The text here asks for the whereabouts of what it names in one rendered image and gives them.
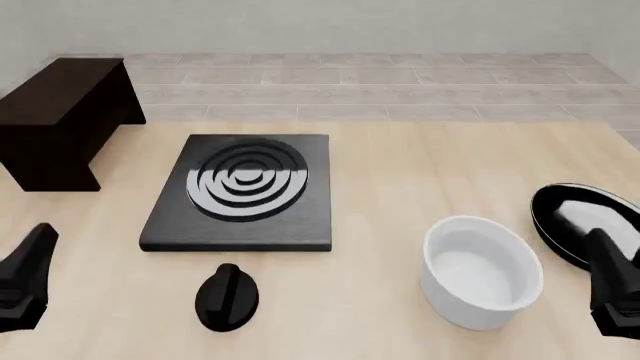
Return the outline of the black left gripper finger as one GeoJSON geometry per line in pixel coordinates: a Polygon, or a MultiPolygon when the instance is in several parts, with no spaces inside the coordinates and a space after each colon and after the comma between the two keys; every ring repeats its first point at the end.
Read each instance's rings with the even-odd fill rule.
{"type": "Polygon", "coordinates": [[[58,237],[51,224],[37,224],[0,260],[0,297],[48,296],[49,267],[58,237]]]}

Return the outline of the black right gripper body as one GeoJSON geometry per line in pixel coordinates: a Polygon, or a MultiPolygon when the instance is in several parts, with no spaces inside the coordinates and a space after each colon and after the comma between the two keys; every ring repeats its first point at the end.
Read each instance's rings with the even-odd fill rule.
{"type": "Polygon", "coordinates": [[[605,337],[640,337],[640,301],[590,303],[591,317],[605,337]]]}

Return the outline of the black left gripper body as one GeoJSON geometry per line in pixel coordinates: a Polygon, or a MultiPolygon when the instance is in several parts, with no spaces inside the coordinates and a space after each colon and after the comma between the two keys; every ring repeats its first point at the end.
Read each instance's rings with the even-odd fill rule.
{"type": "Polygon", "coordinates": [[[0,332],[35,329],[47,305],[47,296],[0,290],[0,332]]]}

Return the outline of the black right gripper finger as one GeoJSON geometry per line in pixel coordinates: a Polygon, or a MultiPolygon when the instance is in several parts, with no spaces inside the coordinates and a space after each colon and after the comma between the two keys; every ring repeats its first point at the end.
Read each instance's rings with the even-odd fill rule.
{"type": "Polygon", "coordinates": [[[628,260],[608,233],[595,228],[586,235],[592,305],[640,304],[640,268],[628,260]]]}

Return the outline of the white bowl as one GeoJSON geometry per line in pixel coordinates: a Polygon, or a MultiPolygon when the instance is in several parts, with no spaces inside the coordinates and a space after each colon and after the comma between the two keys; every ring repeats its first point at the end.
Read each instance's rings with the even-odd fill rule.
{"type": "Polygon", "coordinates": [[[471,215],[437,221],[423,240],[420,285],[434,311],[457,326],[505,326],[543,291],[541,263],[520,236],[471,215]]]}

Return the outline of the dark wooden cabinet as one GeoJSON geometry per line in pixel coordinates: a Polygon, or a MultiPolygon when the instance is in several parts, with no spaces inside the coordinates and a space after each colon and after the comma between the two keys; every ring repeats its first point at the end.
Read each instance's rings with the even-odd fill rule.
{"type": "Polygon", "coordinates": [[[0,98],[0,164],[23,191],[99,191],[89,164],[146,119],[124,59],[56,59],[0,98]]]}

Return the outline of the black plate with pale rim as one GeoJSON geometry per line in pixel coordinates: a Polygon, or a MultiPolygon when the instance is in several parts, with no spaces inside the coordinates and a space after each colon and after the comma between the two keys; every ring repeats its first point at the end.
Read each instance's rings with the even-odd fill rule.
{"type": "Polygon", "coordinates": [[[557,183],[535,192],[530,212],[540,238],[573,266],[589,269],[584,236],[600,227],[640,269],[640,204],[590,185],[557,183]]]}

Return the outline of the flat black stove plate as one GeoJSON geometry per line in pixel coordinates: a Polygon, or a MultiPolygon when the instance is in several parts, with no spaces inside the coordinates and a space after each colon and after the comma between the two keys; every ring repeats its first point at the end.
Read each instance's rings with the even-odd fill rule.
{"type": "Polygon", "coordinates": [[[330,251],[326,134],[192,134],[142,251],[330,251]]]}

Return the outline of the round black stove knob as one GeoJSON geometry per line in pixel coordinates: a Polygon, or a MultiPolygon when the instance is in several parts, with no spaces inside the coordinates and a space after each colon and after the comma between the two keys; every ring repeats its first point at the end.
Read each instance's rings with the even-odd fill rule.
{"type": "Polygon", "coordinates": [[[223,263],[199,288],[195,311],[213,332],[231,332],[251,320],[259,305],[254,279],[233,263],[223,263]]]}

